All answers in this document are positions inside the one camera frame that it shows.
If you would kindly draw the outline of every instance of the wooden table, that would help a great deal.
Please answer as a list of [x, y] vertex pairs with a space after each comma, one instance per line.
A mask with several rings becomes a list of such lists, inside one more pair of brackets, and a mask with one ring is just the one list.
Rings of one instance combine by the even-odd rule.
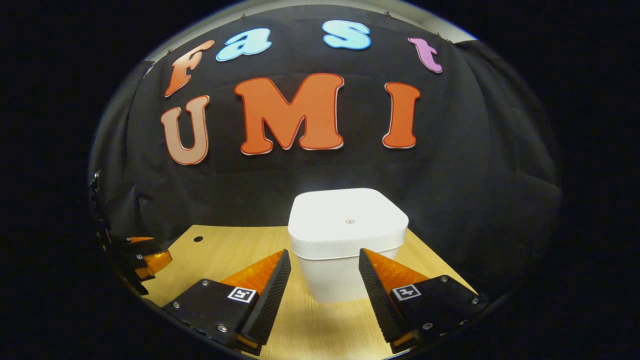
[[[197, 236], [203, 240], [194, 242]], [[379, 360], [393, 355], [369, 299], [323, 305], [311, 298], [286, 226], [190, 227], [169, 248], [173, 261], [155, 279], [143, 283], [149, 291], [145, 297], [164, 306], [200, 279], [220, 281], [282, 249], [289, 250], [291, 274], [259, 359]], [[447, 274], [473, 290], [411, 231], [395, 260], [427, 277]]]

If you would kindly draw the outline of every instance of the white square container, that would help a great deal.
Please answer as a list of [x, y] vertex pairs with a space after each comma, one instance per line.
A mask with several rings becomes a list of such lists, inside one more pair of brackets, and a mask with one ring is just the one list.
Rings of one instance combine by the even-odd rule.
[[311, 296], [320, 303], [366, 298], [358, 270], [360, 249], [395, 258], [408, 223], [402, 210], [373, 189], [298, 195], [289, 235]]

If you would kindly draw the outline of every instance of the ridged rubber pad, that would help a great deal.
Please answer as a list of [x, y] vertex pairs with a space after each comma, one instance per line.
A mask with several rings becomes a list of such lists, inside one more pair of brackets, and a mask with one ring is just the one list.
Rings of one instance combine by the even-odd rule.
[[267, 256], [220, 282], [239, 288], [253, 289], [258, 292], [258, 295], [262, 296], [284, 252], [285, 249], [282, 249], [275, 254]]
[[371, 264], [373, 264], [378, 279], [382, 282], [382, 286], [384, 286], [389, 296], [391, 296], [391, 290], [393, 289], [429, 280], [428, 277], [386, 256], [369, 249], [362, 250], [364, 250]]
[[394, 303], [385, 291], [385, 287], [378, 278], [378, 274], [371, 263], [371, 260], [360, 249], [360, 259], [358, 260], [358, 269], [367, 289], [371, 306], [376, 314], [378, 326], [382, 330], [382, 335], [387, 343], [398, 340], [409, 330], [409, 326], [396, 310]]
[[267, 286], [264, 288], [264, 292], [258, 299], [258, 303], [256, 303], [255, 308], [240, 331], [248, 340], [256, 344], [266, 345], [273, 323], [276, 320], [280, 301], [282, 301], [290, 273], [289, 251], [285, 249], [271, 274]]

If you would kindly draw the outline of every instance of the black fabric backdrop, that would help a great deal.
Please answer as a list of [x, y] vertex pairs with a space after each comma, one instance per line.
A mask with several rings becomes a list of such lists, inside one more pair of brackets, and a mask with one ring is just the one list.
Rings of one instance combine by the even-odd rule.
[[[372, 44], [363, 51], [327, 46], [328, 20], [365, 24]], [[215, 55], [230, 37], [269, 28], [263, 53], [220, 63]], [[438, 51], [441, 74], [419, 61], [408, 37]], [[189, 83], [168, 99], [172, 63], [206, 40]], [[503, 293], [542, 255], [559, 207], [556, 146], [543, 109], [520, 77], [478, 41], [454, 46], [382, 14], [341, 6], [295, 6], [231, 22], [196, 37], [153, 64], [137, 67], [111, 101], [98, 128], [89, 176], [103, 171], [103, 203], [112, 232], [155, 236], [165, 246], [192, 224], [286, 225], [302, 192], [368, 187], [409, 216], [409, 228], [477, 290]], [[245, 156], [242, 98], [234, 87], [269, 77], [290, 101], [309, 74], [342, 76], [335, 151], [274, 141], [269, 154]], [[417, 144], [383, 146], [388, 131], [389, 81], [420, 90], [413, 133]], [[200, 164], [174, 162], [161, 115], [208, 95], [209, 152]], [[186, 111], [179, 120], [185, 147], [193, 143]], [[274, 140], [266, 129], [266, 136]]]
[[[482, 39], [523, 75], [565, 164], [559, 227], [536, 271], [482, 322], [412, 358], [638, 358], [629, 316], [638, 249], [637, 57], [624, 36], [637, 27], [631, 3], [412, 3]], [[39, 2], [11, 12], [21, 4], [7, 9], [15, 36], [3, 254], [6, 308], [19, 321], [3, 338], [5, 358], [227, 358], [123, 286], [95, 239], [86, 175], [92, 134], [118, 83], [151, 48], [232, 3]]]

